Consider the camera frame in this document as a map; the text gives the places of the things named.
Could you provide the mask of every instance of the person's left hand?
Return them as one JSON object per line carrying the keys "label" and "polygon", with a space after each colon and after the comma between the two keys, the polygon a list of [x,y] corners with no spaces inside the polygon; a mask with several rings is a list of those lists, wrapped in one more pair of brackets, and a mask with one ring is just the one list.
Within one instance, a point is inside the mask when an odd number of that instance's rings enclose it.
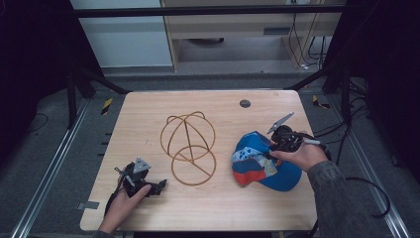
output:
{"label": "person's left hand", "polygon": [[147,184],[132,197],[127,195],[124,188],[118,191],[117,196],[112,201],[98,230],[113,234],[121,223],[129,217],[133,209],[143,200],[151,188],[152,187]]}

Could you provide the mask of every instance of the tape piece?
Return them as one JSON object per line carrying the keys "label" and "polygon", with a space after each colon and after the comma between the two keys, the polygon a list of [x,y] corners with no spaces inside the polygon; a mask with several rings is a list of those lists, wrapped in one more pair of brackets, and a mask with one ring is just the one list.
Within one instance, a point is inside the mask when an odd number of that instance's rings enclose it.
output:
{"label": "tape piece", "polygon": [[101,115],[106,115],[108,113],[111,103],[112,103],[112,98],[106,99],[104,106],[102,107]]}
{"label": "tape piece", "polygon": [[86,201],[86,203],[79,202],[76,206],[78,210],[84,210],[85,208],[88,209],[97,209],[99,206],[99,202],[97,201]]}
{"label": "tape piece", "polygon": [[330,104],[320,103],[318,101],[318,97],[315,96],[315,95],[312,96],[312,104],[314,104],[315,106],[319,106],[319,107],[325,108],[325,109],[329,109],[330,108]]}

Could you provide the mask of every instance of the small black dot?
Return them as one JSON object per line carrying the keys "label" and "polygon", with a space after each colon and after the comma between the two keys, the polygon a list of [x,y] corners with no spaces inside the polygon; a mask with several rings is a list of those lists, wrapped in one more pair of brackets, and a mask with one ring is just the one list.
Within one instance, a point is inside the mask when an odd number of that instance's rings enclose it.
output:
{"label": "small black dot", "polygon": [[251,102],[247,99],[243,99],[239,102],[239,104],[244,107],[244,108],[248,108],[251,106]]}

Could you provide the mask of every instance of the metal rail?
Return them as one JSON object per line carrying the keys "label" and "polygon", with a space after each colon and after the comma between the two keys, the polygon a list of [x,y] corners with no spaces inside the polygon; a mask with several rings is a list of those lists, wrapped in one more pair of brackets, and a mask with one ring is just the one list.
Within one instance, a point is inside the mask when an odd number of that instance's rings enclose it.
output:
{"label": "metal rail", "polygon": [[[343,122],[343,118],[340,113],[340,103],[338,99],[334,95],[328,96],[329,101],[332,104],[332,107],[334,108],[337,116],[339,117],[339,120]],[[362,148],[361,144],[359,143],[358,138],[356,137],[356,134],[353,132],[353,130],[350,131],[349,134],[349,141],[351,146],[353,147],[353,151],[355,152],[355,158],[356,161],[359,164],[359,168],[362,171],[362,174],[366,179],[369,179],[370,181],[374,182],[378,186],[380,186],[382,189],[384,189],[384,186],[382,182],[380,181],[379,177],[376,175],[376,172],[374,171],[373,167],[368,162],[368,157],[366,156],[364,149]],[[381,211],[384,211],[386,209],[386,201],[385,198],[381,195],[381,193],[371,187],[370,191],[376,201],[377,206]],[[391,206],[389,213],[384,217],[386,223],[388,224],[389,230],[391,231],[392,235],[394,237],[398,238],[409,238],[411,237],[410,233],[407,230],[407,227],[405,226],[404,222],[401,219],[401,216],[399,215],[395,205],[393,204],[392,200],[390,200]]]}
{"label": "metal rail", "polygon": [[75,121],[74,126],[71,129],[68,129],[65,133],[64,138],[62,139],[54,157],[52,158],[49,168],[47,169],[23,216],[12,231],[11,237],[24,238],[29,234],[29,231],[31,230],[31,227],[34,224],[34,221],[37,218],[38,213],[40,212],[41,207],[43,206],[44,201],[46,200],[47,195],[53,185],[59,168],[65,159],[68,149],[70,148],[70,145],[80,127],[80,124],[83,121],[88,105],[89,100],[83,99],[82,105],[80,106],[80,109],[77,113],[79,116]]}
{"label": "metal rail", "polygon": [[248,6],[205,6],[205,7],[164,7],[164,8],[122,8],[122,9],[82,9],[71,11],[48,11],[57,16],[77,18],[112,17],[153,17],[191,15],[238,15],[238,14],[284,14],[284,13],[341,13],[360,10],[364,6],[346,4],[308,5],[248,5]]}

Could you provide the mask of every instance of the blue cap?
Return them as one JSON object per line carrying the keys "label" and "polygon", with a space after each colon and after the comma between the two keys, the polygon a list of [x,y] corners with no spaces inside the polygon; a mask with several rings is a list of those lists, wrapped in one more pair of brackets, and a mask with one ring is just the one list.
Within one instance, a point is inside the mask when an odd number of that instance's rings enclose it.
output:
{"label": "blue cap", "polygon": [[269,139],[257,131],[244,135],[231,159],[235,179],[241,185],[259,181],[279,191],[293,189],[302,170],[293,163],[283,161],[277,165],[275,159],[265,157],[263,154],[269,152],[269,146]]}

